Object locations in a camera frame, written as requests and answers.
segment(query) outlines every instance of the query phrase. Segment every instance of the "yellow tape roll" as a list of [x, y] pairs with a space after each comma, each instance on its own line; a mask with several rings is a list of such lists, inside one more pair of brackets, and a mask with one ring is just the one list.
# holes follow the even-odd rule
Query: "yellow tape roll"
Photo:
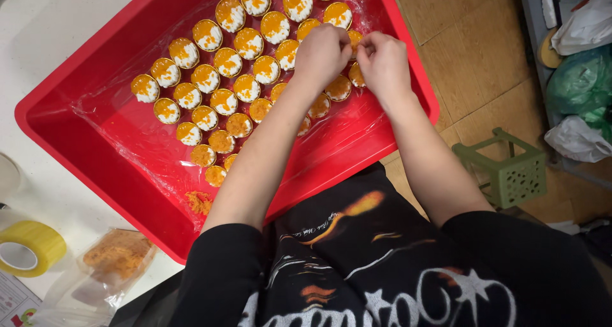
[[37, 277], [66, 254], [66, 242], [54, 229], [21, 221], [0, 232], [0, 269], [17, 277]]

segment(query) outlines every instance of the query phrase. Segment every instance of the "white countertop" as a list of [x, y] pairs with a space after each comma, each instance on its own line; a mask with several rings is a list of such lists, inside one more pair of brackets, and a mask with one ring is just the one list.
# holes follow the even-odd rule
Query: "white countertop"
[[[19, 129], [15, 105], [130, 1], [0, 0], [0, 152], [22, 171], [18, 193], [4, 202], [12, 210], [0, 211], [0, 229], [32, 219], [57, 230], [69, 248], [44, 275], [20, 278], [41, 299], [73, 255], [111, 227], [134, 228]], [[159, 252], [122, 303], [181, 269]]]

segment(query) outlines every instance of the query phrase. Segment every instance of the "person's left hand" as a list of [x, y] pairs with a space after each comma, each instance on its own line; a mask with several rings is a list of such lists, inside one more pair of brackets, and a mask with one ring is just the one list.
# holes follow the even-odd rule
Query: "person's left hand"
[[352, 54], [346, 30], [328, 23], [314, 27], [297, 48], [293, 80], [305, 80], [321, 92], [338, 77]]

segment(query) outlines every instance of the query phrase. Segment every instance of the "forearm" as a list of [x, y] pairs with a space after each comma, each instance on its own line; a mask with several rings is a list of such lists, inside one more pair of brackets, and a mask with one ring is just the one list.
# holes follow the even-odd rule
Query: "forearm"
[[404, 171], [427, 216], [441, 227], [468, 211], [490, 210], [478, 186], [444, 143], [413, 92], [398, 92], [394, 106], [383, 106], [391, 120]]
[[297, 131], [310, 108], [310, 102], [318, 93], [305, 81], [294, 79], [287, 84], [236, 157], [202, 232], [226, 223], [262, 228], [267, 209], [287, 166]]

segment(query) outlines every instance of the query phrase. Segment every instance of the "person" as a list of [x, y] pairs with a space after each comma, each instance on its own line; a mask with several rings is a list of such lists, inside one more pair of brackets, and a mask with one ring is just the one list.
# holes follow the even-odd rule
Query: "person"
[[170, 325], [612, 326], [584, 246], [495, 213], [421, 109], [406, 45], [390, 35], [366, 35], [357, 62], [431, 223], [378, 164], [262, 227], [304, 115], [351, 53], [346, 31], [331, 25], [300, 44], [293, 78], [189, 252]]

